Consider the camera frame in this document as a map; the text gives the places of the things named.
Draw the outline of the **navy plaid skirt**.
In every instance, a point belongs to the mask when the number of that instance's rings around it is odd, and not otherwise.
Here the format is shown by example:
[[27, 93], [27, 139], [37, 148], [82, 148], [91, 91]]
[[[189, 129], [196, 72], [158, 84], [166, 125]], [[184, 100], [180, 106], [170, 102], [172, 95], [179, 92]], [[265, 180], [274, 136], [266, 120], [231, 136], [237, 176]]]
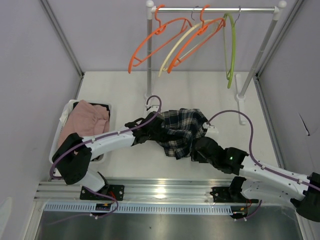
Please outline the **navy plaid skirt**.
[[157, 116], [161, 123], [152, 140], [164, 149], [168, 157], [177, 160], [189, 157], [193, 145], [207, 133], [203, 125], [208, 119], [200, 109], [180, 108], [161, 112]]

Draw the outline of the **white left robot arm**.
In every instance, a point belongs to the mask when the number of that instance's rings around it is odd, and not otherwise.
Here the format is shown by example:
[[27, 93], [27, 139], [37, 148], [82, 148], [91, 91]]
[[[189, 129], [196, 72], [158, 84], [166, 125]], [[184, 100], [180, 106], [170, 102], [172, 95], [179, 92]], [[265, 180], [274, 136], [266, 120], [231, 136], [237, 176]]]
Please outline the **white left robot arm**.
[[90, 162], [108, 152], [161, 139], [164, 118], [158, 112], [128, 122], [118, 131], [81, 137], [70, 134], [52, 157], [52, 168], [57, 169], [67, 185], [79, 184], [97, 200], [108, 196], [110, 185], [105, 177], [90, 170]]

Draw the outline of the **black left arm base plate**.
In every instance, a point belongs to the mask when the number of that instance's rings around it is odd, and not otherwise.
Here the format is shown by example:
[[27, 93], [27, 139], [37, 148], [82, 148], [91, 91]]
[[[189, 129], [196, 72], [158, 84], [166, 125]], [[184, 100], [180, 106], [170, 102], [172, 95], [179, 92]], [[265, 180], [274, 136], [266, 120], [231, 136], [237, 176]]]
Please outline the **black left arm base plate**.
[[[98, 191], [98, 193], [112, 197], [117, 201], [122, 201], [124, 198], [125, 186], [118, 184], [110, 184], [107, 187], [103, 187], [101, 190]], [[92, 192], [88, 191], [84, 186], [81, 188], [79, 199], [91, 201], [110, 201], [109, 198], [93, 194]]]

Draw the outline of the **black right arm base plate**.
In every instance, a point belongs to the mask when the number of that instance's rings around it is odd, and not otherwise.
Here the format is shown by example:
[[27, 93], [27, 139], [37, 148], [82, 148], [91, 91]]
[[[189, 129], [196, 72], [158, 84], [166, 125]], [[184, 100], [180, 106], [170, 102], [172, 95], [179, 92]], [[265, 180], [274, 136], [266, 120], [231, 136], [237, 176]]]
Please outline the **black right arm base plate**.
[[213, 197], [215, 203], [253, 203], [257, 204], [258, 199], [249, 199], [244, 197], [239, 190], [233, 190], [226, 186], [215, 186], [211, 188], [209, 194]]

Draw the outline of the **green hanger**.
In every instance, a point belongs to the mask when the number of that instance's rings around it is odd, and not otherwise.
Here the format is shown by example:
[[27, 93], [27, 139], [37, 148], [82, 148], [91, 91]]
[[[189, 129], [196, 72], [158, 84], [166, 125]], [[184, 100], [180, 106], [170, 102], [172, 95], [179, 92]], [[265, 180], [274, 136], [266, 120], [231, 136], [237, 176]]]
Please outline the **green hanger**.
[[231, 88], [234, 70], [236, 65], [236, 51], [237, 51], [237, 33], [236, 33], [236, 22], [239, 19], [240, 14], [236, 20], [234, 20], [231, 13], [227, 12], [223, 15], [225, 22], [229, 20], [230, 30], [231, 30], [231, 55], [230, 61], [228, 62], [228, 53], [227, 53], [227, 37], [226, 37], [226, 25], [223, 27], [223, 50], [224, 50], [224, 66], [225, 66], [225, 77], [227, 80], [227, 89]]

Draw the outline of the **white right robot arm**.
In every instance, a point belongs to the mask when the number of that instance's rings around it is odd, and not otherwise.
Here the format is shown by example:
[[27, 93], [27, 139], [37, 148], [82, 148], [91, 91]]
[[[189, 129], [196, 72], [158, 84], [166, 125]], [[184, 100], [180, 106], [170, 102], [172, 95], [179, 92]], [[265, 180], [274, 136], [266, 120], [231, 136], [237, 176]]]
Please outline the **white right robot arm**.
[[191, 152], [194, 162], [212, 165], [234, 175], [228, 187], [213, 187], [216, 203], [265, 201], [294, 208], [307, 220], [320, 221], [320, 175], [304, 175], [254, 160], [235, 147], [222, 148], [209, 137], [198, 139]]

